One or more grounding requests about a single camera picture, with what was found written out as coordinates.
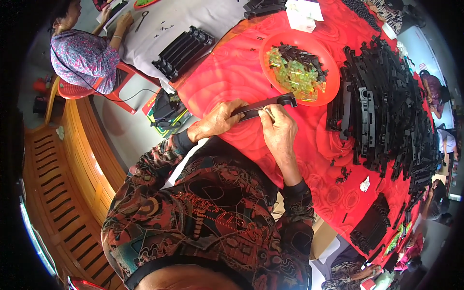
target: white tablecloth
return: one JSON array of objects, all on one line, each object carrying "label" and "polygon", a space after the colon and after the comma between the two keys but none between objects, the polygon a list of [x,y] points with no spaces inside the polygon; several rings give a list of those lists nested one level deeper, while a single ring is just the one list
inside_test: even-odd
[{"label": "white tablecloth", "polygon": [[[121,11],[131,11],[134,24],[129,28],[124,44],[119,49],[121,59],[145,74],[156,77],[167,91],[174,90],[169,80],[151,62],[182,32],[195,26],[219,41],[240,20],[244,19],[243,5],[247,0],[161,0],[145,9],[134,10],[129,2]],[[138,32],[142,12],[149,11]],[[109,34],[114,31],[117,17],[108,23]]]}]

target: red tablecloth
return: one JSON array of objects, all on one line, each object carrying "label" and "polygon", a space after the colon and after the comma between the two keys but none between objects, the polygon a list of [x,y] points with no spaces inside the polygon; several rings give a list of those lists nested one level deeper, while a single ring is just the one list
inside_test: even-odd
[{"label": "red tablecloth", "polygon": [[[324,22],[317,22],[313,35],[325,45],[339,66],[346,60],[343,48],[348,45],[361,53],[363,41],[369,42],[378,33],[366,21],[357,17],[340,0],[320,1]],[[254,103],[280,93],[271,88],[259,64],[258,52],[261,38],[289,29],[285,12],[271,15],[259,24],[247,29],[221,46],[210,55],[178,90],[179,96],[195,116],[202,118],[219,101],[231,101],[237,97]],[[395,49],[396,40],[389,40]],[[389,219],[393,224],[403,202],[408,202],[409,180],[390,180],[392,164],[388,166],[387,177],[367,170],[362,165],[353,165],[353,143],[341,141],[339,133],[325,130],[327,106],[297,108],[286,107],[296,120],[299,131],[295,140],[295,153],[303,178],[311,188],[314,208],[347,241],[349,234],[363,218],[378,193],[385,194],[390,205]],[[263,139],[258,118],[239,123],[229,132],[220,136],[255,161],[278,186],[283,186],[282,174],[276,166]],[[352,171],[347,181],[336,184],[341,177],[341,168]],[[370,187],[362,192],[359,185],[367,177]],[[417,209],[413,212],[414,220]],[[388,243],[396,231],[388,229],[382,242]],[[384,264],[382,255],[374,263]]]}]

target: white bowl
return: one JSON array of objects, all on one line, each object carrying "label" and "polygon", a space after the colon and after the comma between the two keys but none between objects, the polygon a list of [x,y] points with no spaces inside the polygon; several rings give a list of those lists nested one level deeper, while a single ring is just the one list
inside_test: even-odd
[{"label": "white bowl", "polygon": [[396,38],[395,31],[393,31],[393,28],[390,25],[388,25],[388,23],[385,22],[382,25],[382,29],[385,32],[385,34],[388,36],[388,38],[390,38],[392,40]]}]

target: black sleeve cuff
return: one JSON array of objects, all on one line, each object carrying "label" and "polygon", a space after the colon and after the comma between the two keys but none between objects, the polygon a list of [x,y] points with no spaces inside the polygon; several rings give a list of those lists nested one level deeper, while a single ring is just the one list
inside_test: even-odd
[{"label": "black sleeve cuff", "polygon": [[180,153],[183,154],[183,155],[187,155],[187,153],[194,146],[196,146],[198,144],[198,142],[197,143],[192,143],[192,141],[190,141],[190,139],[188,138],[188,135],[187,135],[187,130],[183,130],[179,134],[175,134],[173,136],[173,139],[174,139],[174,144],[179,149],[179,151],[181,151]]},{"label": "black sleeve cuff", "polygon": [[288,197],[300,197],[303,196],[309,190],[309,186],[306,184],[304,179],[301,179],[300,183],[294,186],[286,186],[284,185],[284,189],[282,190],[282,196]]}]

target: black scissors handle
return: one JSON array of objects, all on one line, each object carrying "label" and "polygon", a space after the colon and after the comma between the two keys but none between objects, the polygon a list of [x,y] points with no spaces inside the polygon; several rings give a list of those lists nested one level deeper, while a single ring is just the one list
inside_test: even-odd
[{"label": "black scissors handle", "polygon": [[144,11],[144,12],[142,13],[142,20],[140,20],[139,26],[137,26],[137,28],[135,29],[135,32],[136,32],[136,33],[137,33],[137,31],[139,31],[140,24],[142,24],[142,21],[145,19],[145,16],[148,15],[148,12],[149,12],[149,11],[147,10],[147,11]]}]

